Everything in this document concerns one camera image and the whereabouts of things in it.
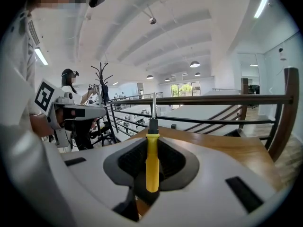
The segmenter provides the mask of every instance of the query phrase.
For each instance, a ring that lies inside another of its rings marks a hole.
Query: desk
[[[129,139],[145,137],[146,133],[147,128]],[[159,126],[159,133],[162,137],[183,140],[221,151],[261,176],[277,191],[283,187],[274,162],[262,142],[256,137],[241,138],[204,135],[161,126]]]

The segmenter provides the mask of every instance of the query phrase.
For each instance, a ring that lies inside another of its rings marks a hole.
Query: ceiling light
[[[197,61],[193,61],[192,63],[190,63],[190,67],[198,67],[200,66],[200,63]]]
[[[259,8],[258,8],[258,10],[257,10],[257,12],[256,12],[256,14],[254,16],[255,18],[258,18],[260,16],[260,14],[262,13],[265,5],[267,4],[267,1],[268,0],[261,0]]]
[[[44,58],[44,56],[41,53],[41,50],[39,48],[35,49],[35,53],[37,54],[37,56],[40,58],[40,60],[42,61],[42,63],[47,66],[48,63],[46,61],[46,59]]]

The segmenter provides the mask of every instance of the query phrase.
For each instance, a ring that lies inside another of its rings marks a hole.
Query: white shirt
[[[0,44],[0,56],[9,58],[9,65],[21,74],[27,83],[35,88],[35,51],[34,42],[30,36],[28,22],[31,17],[28,11],[23,8],[15,16],[15,19],[8,27]],[[25,107],[19,125],[31,129],[30,114],[40,114],[38,107],[31,98]]]
[[[62,91],[66,92],[66,93],[67,92],[72,93],[72,99],[74,100],[75,104],[78,104],[78,105],[81,104],[82,96],[80,96],[79,94],[74,93],[72,91],[71,86],[63,86],[61,89],[62,89]]]

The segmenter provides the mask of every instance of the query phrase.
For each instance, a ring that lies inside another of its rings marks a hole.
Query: floor
[[[248,108],[246,120],[262,119],[258,115],[258,107]],[[263,137],[268,136],[271,129],[271,124],[245,125],[243,131],[247,137]],[[303,162],[303,144],[294,136],[291,136],[275,165],[281,176],[281,180],[285,186],[292,184]]]

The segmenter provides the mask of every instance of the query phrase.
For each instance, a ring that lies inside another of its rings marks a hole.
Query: woman
[[[77,94],[77,91],[73,87],[76,76],[79,76],[77,71],[71,69],[65,69],[62,74],[62,90],[64,92],[71,92],[75,104],[84,104],[90,95],[95,95],[97,92],[95,89],[88,90],[84,95]],[[65,124],[65,128],[73,132],[78,150],[93,149],[93,145],[90,142],[89,130],[92,126],[93,120],[83,121],[70,121]]]

